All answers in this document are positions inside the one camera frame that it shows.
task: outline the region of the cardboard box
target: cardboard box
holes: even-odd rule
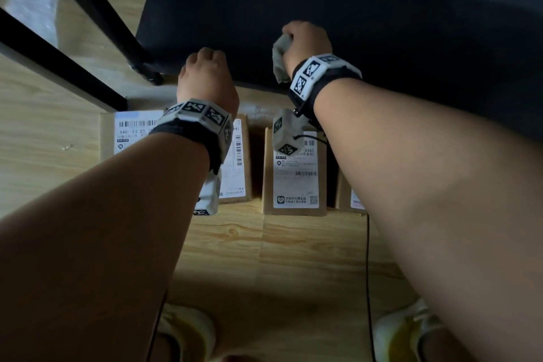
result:
[[[360,203],[360,199],[358,199],[349,182],[347,182],[347,178],[341,171],[338,173],[336,188],[336,209],[346,212],[366,212],[364,206]]]
[[[159,110],[100,114],[100,161],[147,136],[163,113]],[[224,195],[219,203],[246,202],[253,198],[247,115],[238,115],[234,121],[232,145],[221,172]]]
[[[326,145],[307,138],[304,152],[284,156],[274,152],[269,128],[266,128],[265,141],[262,212],[266,215],[325,216]]]

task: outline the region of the shoe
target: shoe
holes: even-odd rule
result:
[[[205,362],[211,358],[215,348],[213,320],[194,308],[165,303],[158,332],[175,339],[180,349],[180,362]]]
[[[423,299],[384,316],[374,328],[377,362],[423,362],[420,345],[424,335],[445,328]]]

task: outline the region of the wooden floor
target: wooden floor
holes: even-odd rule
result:
[[[110,0],[133,32],[144,1]],[[72,0],[60,0],[57,29],[60,49],[128,96],[132,108],[175,100],[173,84],[145,84]],[[261,214],[263,127],[288,99],[239,92],[240,111],[251,125],[256,198],[193,220],[168,301],[201,308],[215,319],[217,355],[370,360],[365,218],[334,209],[325,217]],[[100,111],[0,56],[0,215],[98,163]],[[369,269],[374,320],[417,297],[375,227]]]

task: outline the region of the black wrist strap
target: black wrist strap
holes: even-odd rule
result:
[[[296,66],[292,74],[295,75],[304,65],[304,63],[306,63],[306,61],[302,61],[298,66]],[[347,68],[347,66],[343,66],[342,68],[329,69],[319,80],[317,80],[313,85],[313,90],[311,91],[311,94],[305,102],[302,101],[302,99],[297,96],[293,91],[289,90],[288,97],[296,107],[295,113],[306,116],[309,119],[309,123],[311,125],[322,131],[322,127],[319,121],[316,119],[315,112],[313,110],[313,107],[315,105],[315,99],[320,91],[322,91],[322,89],[324,89],[324,87],[330,82],[336,79],[343,79],[345,77],[362,80],[362,78],[356,72],[350,70],[349,68]]]
[[[196,143],[201,143],[206,147],[207,153],[209,153],[209,170],[212,170],[215,174],[219,173],[219,168],[221,167],[221,148],[217,141],[217,135],[210,132],[198,122],[173,119],[170,122],[156,126],[149,132],[149,134],[153,133],[173,133]]]

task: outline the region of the gray cloth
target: gray cloth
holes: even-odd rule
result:
[[[289,50],[292,45],[291,35],[281,35],[281,37],[273,44],[271,58],[273,59],[273,74],[277,79],[277,83],[290,82],[290,77],[283,63],[283,55]]]

